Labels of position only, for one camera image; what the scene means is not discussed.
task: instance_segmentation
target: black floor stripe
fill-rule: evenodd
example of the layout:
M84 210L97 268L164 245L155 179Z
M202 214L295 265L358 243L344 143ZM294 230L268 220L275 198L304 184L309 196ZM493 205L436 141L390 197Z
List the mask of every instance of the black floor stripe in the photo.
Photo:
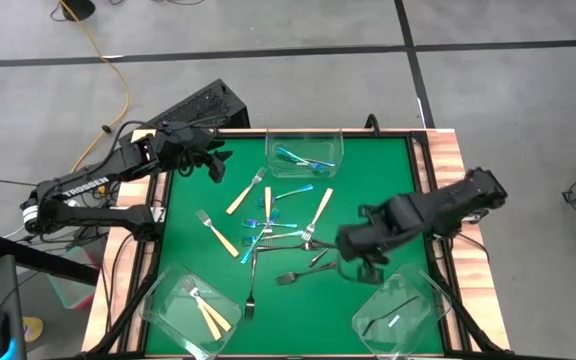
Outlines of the black floor stripe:
M428 100L428 94L426 93L424 78L421 75L421 67L419 66L419 59L417 58L417 52L414 48L415 43L412 39L412 31L410 30L410 24L408 22L408 16L406 15L406 9L404 8L404 2L403 0L394 1L395 7L397 8L399 25L401 26L401 33L404 38L404 45L406 46L406 49L408 49L408 64L410 65L412 81L415 86L417 99L419 101L422 121L426 128L434 128L435 120L433 119L432 111L430 110L430 101Z
M417 45L415 46L415 51L417 52L477 51L477 50L548 49L548 48L562 48L562 47L576 47L576 40Z
M383 54L383 53L395 53L404 51L406 51L406 47L403 45L330 46L330 47L312 47L312 48L125 55L118 58L110 58L108 60L113 63L135 63L135 62L182 61L182 60L248 59L248 58L266 58L266 57L282 57L282 56ZM99 58L97 57L20 59L20 60L0 60L0 67L84 65L84 64L100 64L100 63L102 63L102 61L99 60Z
M282 56L309 55L352 55L352 54L386 54L386 53L416 53L443 51L480 51L480 50L512 50L512 49L547 49L576 47L576 40L505 42L505 43L474 43L474 44L430 44L430 45L365 45L365 46L331 46L313 48L289 48L266 50L232 50L196 53L168 53L125 55L121 58L109 59L113 63L137 63L183 60L218 60L218 59L248 59ZM101 64L97 57L65 57L45 59L10 59L0 60L0 67L17 66L51 66L51 65L85 65Z

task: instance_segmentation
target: wooden table edge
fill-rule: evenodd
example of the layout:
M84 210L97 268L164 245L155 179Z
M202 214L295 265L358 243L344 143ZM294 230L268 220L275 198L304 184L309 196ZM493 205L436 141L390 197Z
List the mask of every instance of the wooden table edge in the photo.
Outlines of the wooden table edge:
M222 134L237 134L237 133L266 133L271 132L284 132L284 133L298 133L298 132L352 132L352 133L370 133L373 129L359 129L359 128L321 128L321 129L220 129ZM433 167L435 177L439 187L453 183L463 178L465 172L459 144L454 129L411 129L411 128L388 128L382 129L385 132L405 132L405 131L425 131L428 136L430 153L433 160ZM148 130L136 130L133 135L138 138L148 133ZM420 170L420 177L422 182L427 182L427 176L423 173L423 160L417 159L418 167ZM155 191L155 199L162 201L166 174L160 174ZM118 206L131 206L136 204L144 204L146 201L146 193L150 177L145 177L130 183L123 183L120 186L119 196L117 200ZM483 244L483 238L478 226L465 226L464 233L476 239ZM123 228L112 228L110 230L106 250L104 252L104 271L106 272L106 279L109 282L112 274L110 270L117 255L117 250L128 232ZM121 257L117 261L117 269L115 274L115 291L112 296L111 315L113 321L117 318L119 313L123 310L126 303L126 296L128 292L128 284L132 274L132 267L136 255L136 242L129 240L124 246ZM453 256L455 257L455 268L457 271L458 281L460 284L460 292L462 302L466 305L468 310L472 313L473 317L481 328L489 335L493 342L497 345L508 348L508 339L506 330L499 308L497 295L495 292L494 283L490 267L485 261L478 261L473 267L470 260L481 260L481 254L475 251L468 251L468 245L456 241L453 249ZM150 255L148 249L146 250L145 264L141 277L145 275ZM481 292L471 290L479 289L485 292L488 296L487 301L478 301ZM82 351L87 351L94 347L103 337L105 333L105 323L107 316L106 299L104 294L104 286L101 276L97 282L93 304L90 311L88 326L82 344ZM447 316L449 334L452 342L453 349L460 349L461 344L458 340L458 333L454 314L451 312ZM138 333L141 326L139 311L133 316L131 324L130 337L128 341L128 349L135 350L138 343Z

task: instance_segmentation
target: wooden table frame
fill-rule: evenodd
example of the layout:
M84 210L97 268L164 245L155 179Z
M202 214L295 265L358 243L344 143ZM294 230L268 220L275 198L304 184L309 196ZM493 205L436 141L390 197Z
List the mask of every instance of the wooden table frame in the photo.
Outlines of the wooden table frame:
M341 129L344 133L366 133L373 132L372 129ZM221 134L243 134L243 133L265 133L268 129L220 129ZM272 129L277 132L330 132L339 129ZM427 141L426 149L429 153L424 158L424 152L419 141L414 143L416 165L419 173L419 181L423 191L437 187L443 187L463 179L464 165L457 143L455 131L452 129L383 129L382 131L414 131L422 135L421 142ZM141 137L147 131L137 130L133 138ZM432 163L433 172L426 171L426 164ZM145 177L130 183L123 183L119 189L117 206L131 206L144 204L147 200L154 201L154 205L163 204L165 201L164 191L166 184L166 174L160 174L156 181L151 182L150 177ZM463 233L479 243L483 244L483 239L476 225L464 225ZM138 244L135 241L128 241L121 248L123 239L128 235L128 231L123 228L112 228L108 236L108 242L104 253L103 270L107 281L113 275L111 269L115 258L117 266L114 274L115 290L112 294L111 319L116 320L123 310L129 289L136 286L136 279L132 278L133 267L136 263ZM151 260L152 245L141 245L145 255L141 264L141 278L145 275ZM435 243L435 255L442 256L442 247ZM459 284L459 292L463 305L488 334L491 340L502 348L509 348L501 310L497 301L497 294L492 280L490 267L486 255L480 249L472 245L455 239L452 250L454 270L456 280ZM438 261L440 270L446 275L446 263ZM95 296L90 312L88 327L84 337L82 350L86 351L94 347L103 337L106 327L107 305L104 293L102 277L99 277ZM460 341L460 329L453 312L446 316L448 334L450 336L451 348L454 350L464 349ZM127 351L135 351L139 347L139 334L142 321L139 314L134 314L131 322L129 336L124 340Z

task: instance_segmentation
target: wooden handle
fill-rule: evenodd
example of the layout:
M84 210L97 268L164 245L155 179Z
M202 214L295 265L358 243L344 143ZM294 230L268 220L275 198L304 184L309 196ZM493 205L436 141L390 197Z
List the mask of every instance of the wooden handle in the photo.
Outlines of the wooden handle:
M241 205L241 202L244 201L244 199L246 198L246 195L248 195L248 192L250 192L250 189L252 189L252 186L248 186L247 188L245 188L244 191L242 191L241 194L237 196L235 201L233 201L232 204L230 204L228 209L226 209L226 213L228 215L232 215L232 213L234 213L235 210L237 210L239 205Z
M312 223L316 223L317 219L319 219L319 215L324 211L326 204L328 204L328 200L330 200L330 196L332 196L332 189L326 189L326 193L324 194L323 199L321 199L321 203L319 204L319 209L317 209L317 213L315 214L315 218L312 220Z
M202 298L197 298L197 299L199 300L199 302L202 303L203 307L208 311L210 316L212 316L213 319L215 319L215 321L217 321L219 326L221 326L226 331L230 331L232 326L230 326L230 324L228 323L228 320L224 319L224 317L221 316L221 314L218 313L217 310L215 310L212 306L210 306L210 304L208 304L204 299L202 299Z
M206 306L204 304L205 302L199 303L199 310L201 310L201 315L204 316L204 320L206 320L206 325L208 325L212 337L215 338L215 340L219 340L221 339L221 333L219 332L219 328L217 327L217 324L215 324L215 322L210 317L210 314L208 313L208 310L206 309Z
M270 208L272 207L272 192L270 186L264 189L264 205L266 206L266 220L270 219Z
M230 253L230 255L232 255L233 257L237 257L239 256L239 251L237 251L237 249L235 249L234 246L232 246L232 244L230 243L230 241L228 241L228 239L226 239L225 236L223 236L219 230L213 228L212 232L215 233L215 235L217 235L217 239L219 239L219 241L221 241L222 245L226 248L226 250L228 250L228 252Z

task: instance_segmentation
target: yellow cable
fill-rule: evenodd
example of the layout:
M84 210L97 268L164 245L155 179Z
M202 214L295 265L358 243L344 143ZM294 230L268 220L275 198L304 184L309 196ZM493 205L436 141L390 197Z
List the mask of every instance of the yellow cable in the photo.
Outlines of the yellow cable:
M82 23L79 20L77 15L75 15L75 13L68 7L68 5L66 5L66 3L63 0L59 0L59 3L61 4L61 6L63 6L64 9L66 9L66 11L68 11L70 16L73 19L75 19L77 24L81 25L81 28L86 33L86 36L88 36L88 40L90 40L90 43L95 48L95 52L97 53L97 56L99 57L99 59L101 61L105 62L106 64L108 64L113 70L115 70L115 72L117 73L117 76L119 76L119 80L121 80L121 83L124 86L124 90L126 91L126 104L124 105L124 108L121 110L119 115L117 115L115 120L111 121L110 124L108 124L108 126L112 127L117 122L119 122L124 117L124 115L126 115L126 112L128 111L128 108L130 107L130 88L128 87L128 83L126 82L126 79L124 78L124 76L121 74L121 71L119 71L119 69L115 65L113 65L110 61L108 61L101 54L101 50L99 50L99 46L97 45L97 42L95 42L95 39L92 37L92 34L90 34L90 31L88 30L86 25L84 25L84 23ZM105 132L103 132L103 131L100 132L99 135L97 135L97 137L95 138L95 140L93 140L92 143L90 143L90 145L88 146L86 151L84 151L84 153L79 157L77 162L75 162L75 165L72 167L72 170L71 170L72 172L77 171L77 168L79 168L79 165L81 165L81 162L86 158L86 156L88 156L88 154L90 154L90 151L92 151L92 149L95 147L97 142L99 142L101 137L104 136L104 134L105 134Z

